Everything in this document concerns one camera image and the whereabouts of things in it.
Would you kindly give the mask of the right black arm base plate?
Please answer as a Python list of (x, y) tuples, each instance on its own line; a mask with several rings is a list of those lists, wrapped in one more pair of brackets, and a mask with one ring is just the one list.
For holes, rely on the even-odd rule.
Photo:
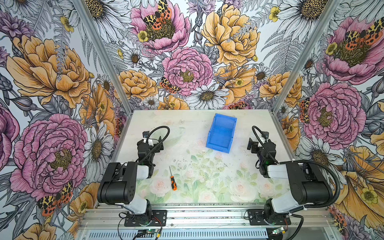
[(246, 217), (251, 226), (277, 226), (291, 225), (291, 220), (287, 214), (266, 213), (262, 209), (249, 209), (246, 211)]

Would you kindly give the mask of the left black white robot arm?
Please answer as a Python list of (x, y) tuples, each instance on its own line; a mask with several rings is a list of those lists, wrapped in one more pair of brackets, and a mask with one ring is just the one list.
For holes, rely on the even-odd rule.
[(149, 200), (136, 193), (138, 180), (150, 179), (154, 173), (154, 156), (164, 149), (162, 139), (137, 143), (139, 161), (109, 163), (97, 192), (99, 203), (120, 206), (127, 210), (126, 227), (149, 226), (155, 214)]

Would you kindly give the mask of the orange black handled screwdriver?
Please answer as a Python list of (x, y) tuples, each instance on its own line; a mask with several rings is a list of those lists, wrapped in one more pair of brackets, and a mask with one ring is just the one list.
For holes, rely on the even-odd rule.
[(174, 175), (172, 174), (172, 170), (170, 169), (170, 174), (171, 174), (171, 187), (172, 187), (172, 190), (173, 191), (176, 191), (178, 188), (177, 188), (177, 184), (176, 184), (176, 181), (175, 181), (175, 178), (174, 178)]

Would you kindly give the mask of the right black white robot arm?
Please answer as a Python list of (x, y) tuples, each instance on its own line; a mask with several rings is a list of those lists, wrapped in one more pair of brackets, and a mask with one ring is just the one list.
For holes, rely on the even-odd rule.
[(261, 209), (247, 210), (250, 225), (290, 225), (290, 216), (306, 208), (324, 208), (332, 204), (338, 193), (332, 190), (321, 170), (329, 168), (312, 161), (276, 163), (276, 145), (270, 140), (261, 143), (249, 139), (247, 149), (259, 160), (256, 168), (269, 180), (289, 182), (289, 190), (277, 198), (268, 199)]

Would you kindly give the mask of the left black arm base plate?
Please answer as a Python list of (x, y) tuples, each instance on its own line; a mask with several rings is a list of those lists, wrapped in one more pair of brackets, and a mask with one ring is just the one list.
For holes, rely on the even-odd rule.
[(165, 227), (167, 222), (168, 211), (152, 210), (142, 215), (134, 215), (128, 213), (124, 226), (125, 227)]

